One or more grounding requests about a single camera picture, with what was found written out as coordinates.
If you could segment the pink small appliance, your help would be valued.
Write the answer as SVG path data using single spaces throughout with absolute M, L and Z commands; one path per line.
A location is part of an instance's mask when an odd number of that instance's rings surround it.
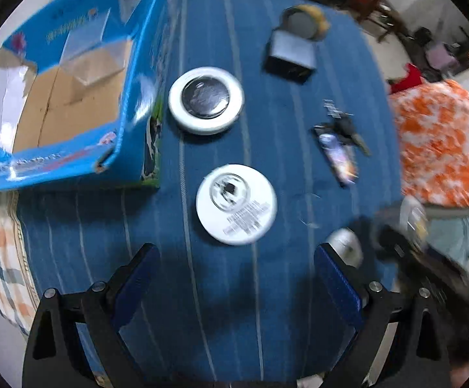
M 459 65 L 454 54 L 451 53 L 443 42 L 432 42 L 425 49 L 425 57 L 428 65 L 438 71 L 447 71 Z

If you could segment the space print lighter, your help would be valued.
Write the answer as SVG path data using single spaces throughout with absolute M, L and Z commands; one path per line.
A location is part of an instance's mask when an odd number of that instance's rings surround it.
M 358 169 L 349 147 L 342 143 L 329 125 L 315 125 L 313 132 L 340 185 L 342 187 L 354 185 L 358 178 Z

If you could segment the brown wooden chair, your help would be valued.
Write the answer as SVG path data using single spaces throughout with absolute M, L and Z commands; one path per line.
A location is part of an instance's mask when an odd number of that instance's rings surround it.
M 376 38 L 377 43 L 382 43 L 390 34 L 397 34 L 405 30 L 400 15 L 385 0 L 345 0 L 342 6 L 355 14 L 358 24 L 370 21 L 384 30 Z

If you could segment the plaid checkered cloth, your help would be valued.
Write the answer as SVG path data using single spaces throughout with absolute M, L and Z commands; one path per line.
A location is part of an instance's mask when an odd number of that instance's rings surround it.
M 17 218 L 18 193 L 0 193 L 0 315 L 23 335 L 30 333 L 39 296 Z

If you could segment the gold tape roll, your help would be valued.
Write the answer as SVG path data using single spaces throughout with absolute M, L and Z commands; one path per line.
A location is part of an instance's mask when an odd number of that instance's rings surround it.
M 330 27 L 327 16 L 317 5 L 294 5 L 281 15 L 282 30 L 312 41 L 325 38 Z

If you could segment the red cloth item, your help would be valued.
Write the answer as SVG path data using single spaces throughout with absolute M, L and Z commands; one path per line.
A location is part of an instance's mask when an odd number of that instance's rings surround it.
M 407 63 L 404 66 L 404 70 L 406 73 L 403 77 L 387 80 L 391 95 L 417 87 L 425 82 L 422 72 L 416 67 L 416 65 Z

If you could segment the white tin black lid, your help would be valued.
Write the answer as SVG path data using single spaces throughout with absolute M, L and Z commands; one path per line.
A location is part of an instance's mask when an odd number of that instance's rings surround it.
M 195 135 L 212 136 L 229 129 L 242 113 L 240 82 L 221 68 L 193 68 L 169 89 L 169 111 L 177 125 Z

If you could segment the clear plastic box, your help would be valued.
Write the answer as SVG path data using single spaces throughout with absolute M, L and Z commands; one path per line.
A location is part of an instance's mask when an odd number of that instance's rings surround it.
M 84 87 L 89 87 L 123 71 L 128 64 L 127 38 L 105 42 L 107 26 L 115 25 L 111 11 L 93 17 L 68 33 L 59 66 Z

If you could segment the black car key bunch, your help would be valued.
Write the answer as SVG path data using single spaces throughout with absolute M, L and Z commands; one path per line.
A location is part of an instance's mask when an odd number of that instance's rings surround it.
M 324 107 L 328 116 L 333 119 L 333 129 L 342 136 L 343 140 L 357 146 L 365 156 L 370 157 L 371 151 L 362 136 L 357 132 L 352 120 L 352 114 L 339 110 L 332 100 L 325 100 Z

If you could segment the silver round metal tin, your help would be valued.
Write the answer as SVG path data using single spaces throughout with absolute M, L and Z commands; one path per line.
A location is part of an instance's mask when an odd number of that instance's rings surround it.
M 343 263 L 358 269 L 363 263 L 363 250 L 355 232 L 349 228 L 334 230 L 327 242 Z

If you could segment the blue milk carton box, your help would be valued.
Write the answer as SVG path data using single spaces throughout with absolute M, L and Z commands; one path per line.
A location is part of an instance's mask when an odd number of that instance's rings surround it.
M 0 192 L 157 186 L 172 0 L 54 0 L 0 47 Z M 84 87 L 59 66 L 68 33 L 111 11 L 127 67 Z

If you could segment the blue striped tablecloth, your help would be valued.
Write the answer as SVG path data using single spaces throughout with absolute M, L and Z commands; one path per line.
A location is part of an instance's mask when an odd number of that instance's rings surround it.
M 315 248 L 400 197 L 397 138 L 361 29 L 327 10 L 305 84 L 263 70 L 297 0 L 176 0 L 168 82 L 199 67 L 241 83 L 242 114 L 194 136 L 165 113 L 157 190 L 23 191 L 39 291 L 80 292 L 145 242 L 161 265 L 121 335 L 148 380 L 289 382 L 329 369 L 351 332 L 314 275 Z

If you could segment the white round labelled tin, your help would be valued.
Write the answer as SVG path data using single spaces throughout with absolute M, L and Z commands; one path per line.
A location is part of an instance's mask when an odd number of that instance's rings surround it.
M 206 232 L 233 246 L 262 238 L 277 212 L 275 190 L 269 180 L 254 168 L 237 164 L 207 174 L 196 192 L 195 205 Z

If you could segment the teal blanket pile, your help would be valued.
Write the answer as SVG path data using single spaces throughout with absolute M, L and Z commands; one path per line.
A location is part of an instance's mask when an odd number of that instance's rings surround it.
M 432 219 L 428 225 L 428 244 L 465 267 L 469 263 L 469 216 Z

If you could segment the black usb charger block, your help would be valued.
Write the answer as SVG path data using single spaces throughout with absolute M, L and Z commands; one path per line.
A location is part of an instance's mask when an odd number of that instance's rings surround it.
M 304 84 L 317 70 L 315 43 L 282 29 L 275 29 L 265 48 L 263 68 L 269 74 Z

